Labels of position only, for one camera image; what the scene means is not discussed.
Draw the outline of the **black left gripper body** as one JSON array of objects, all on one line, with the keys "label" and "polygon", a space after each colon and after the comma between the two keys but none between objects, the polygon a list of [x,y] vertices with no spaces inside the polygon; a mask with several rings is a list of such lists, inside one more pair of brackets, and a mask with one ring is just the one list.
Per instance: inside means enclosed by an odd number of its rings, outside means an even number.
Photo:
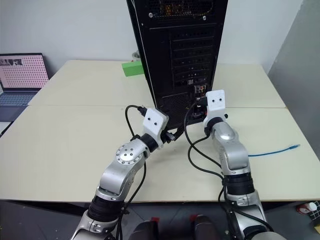
[{"label": "black left gripper body", "polygon": [[169,131],[167,127],[165,127],[165,129],[160,134],[160,138],[163,144],[169,144],[170,142],[175,140],[175,134]]}]

